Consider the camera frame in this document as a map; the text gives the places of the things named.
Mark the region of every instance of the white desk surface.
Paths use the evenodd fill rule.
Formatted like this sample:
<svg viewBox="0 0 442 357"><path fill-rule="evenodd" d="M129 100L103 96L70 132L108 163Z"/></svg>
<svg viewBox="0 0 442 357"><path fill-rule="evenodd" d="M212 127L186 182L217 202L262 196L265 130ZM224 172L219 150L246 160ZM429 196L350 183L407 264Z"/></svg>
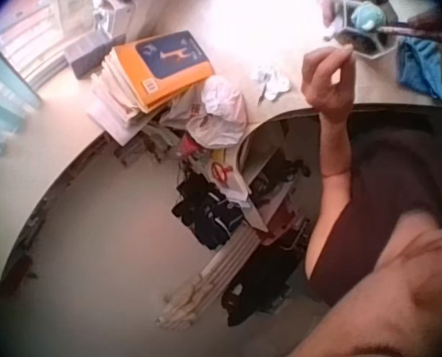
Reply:
<svg viewBox="0 0 442 357"><path fill-rule="evenodd" d="M400 20L429 6L425 1L412 0L392 4ZM279 114L310 107L299 90L302 60L305 53L327 45L316 0L171 1L156 33L181 30L189 30L216 73L241 90L250 123L263 123ZM275 103L264 100L258 106L261 90L249 77L256 65L264 63L276 65L288 76L292 88ZM356 103L433 105L428 97L396 84L396 51L375 62L358 60L356 69Z"/></svg>
<svg viewBox="0 0 442 357"><path fill-rule="evenodd" d="M400 20L426 2L394 0ZM169 1L157 33L189 30L216 72L237 85L246 99L251 129L284 112L308 109L298 90L304 54L324 45L316 0ZM249 79L257 64L274 63L291 80L291 92L257 106L260 89ZM394 54L357 63L357 103L430 106L429 98L395 83ZM0 158L0 278L9 253L32 210L62 171L103 130L85 112L90 83L66 69L42 87L42 108L8 142Z"/></svg>

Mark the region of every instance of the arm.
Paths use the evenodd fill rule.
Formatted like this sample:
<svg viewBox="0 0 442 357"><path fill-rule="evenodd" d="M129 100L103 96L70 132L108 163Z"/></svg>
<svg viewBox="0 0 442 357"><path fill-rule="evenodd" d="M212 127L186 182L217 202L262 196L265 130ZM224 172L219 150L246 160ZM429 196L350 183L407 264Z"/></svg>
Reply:
<svg viewBox="0 0 442 357"><path fill-rule="evenodd" d="M320 111L320 167L322 174L321 210L310 239L306 256L307 277L335 221L350 201L350 141L347 118L355 94L355 66L350 47L338 50L321 48L304 58L302 92L307 101ZM341 70L340 82L331 77Z"/></svg>
<svg viewBox="0 0 442 357"><path fill-rule="evenodd" d="M421 234L329 311L292 357L442 356L442 231Z"/></svg>

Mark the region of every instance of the book cover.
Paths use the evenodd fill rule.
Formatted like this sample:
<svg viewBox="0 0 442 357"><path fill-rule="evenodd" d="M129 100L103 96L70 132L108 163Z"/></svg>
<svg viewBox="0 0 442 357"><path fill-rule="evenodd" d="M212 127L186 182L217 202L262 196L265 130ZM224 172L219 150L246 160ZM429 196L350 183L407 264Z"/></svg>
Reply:
<svg viewBox="0 0 442 357"><path fill-rule="evenodd" d="M126 78L147 111L214 73L189 31L150 37L114 49Z"/></svg>

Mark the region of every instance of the book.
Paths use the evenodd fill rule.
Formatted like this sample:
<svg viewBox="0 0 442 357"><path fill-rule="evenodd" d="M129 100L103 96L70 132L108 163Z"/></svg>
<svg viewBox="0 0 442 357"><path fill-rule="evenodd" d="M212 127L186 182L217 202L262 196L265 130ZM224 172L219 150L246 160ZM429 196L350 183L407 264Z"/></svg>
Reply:
<svg viewBox="0 0 442 357"><path fill-rule="evenodd" d="M141 111L150 112L214 70L189 31L115 46L109 54L115 75L128 84Z"/></svg>
<svg viewBox="0 0 442 357"><path fill-rule="evenodd" d="M212 74L188 31L119 45L91 75L94 99L87 112L123 146L170 99Z"/></svg>

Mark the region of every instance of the hand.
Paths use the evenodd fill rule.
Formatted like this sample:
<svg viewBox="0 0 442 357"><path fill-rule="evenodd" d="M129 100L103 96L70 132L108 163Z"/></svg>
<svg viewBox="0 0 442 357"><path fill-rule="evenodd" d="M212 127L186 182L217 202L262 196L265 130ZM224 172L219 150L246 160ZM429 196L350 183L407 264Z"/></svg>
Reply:
<svg viewBox="0 0 442 357"><path fill-rule="evenodd" d="M319 48L304 57L302 93L307 102L331 123L346 121L355 99L355 62L353 48ZM340 69L340 82L332 76Z"/></svg>

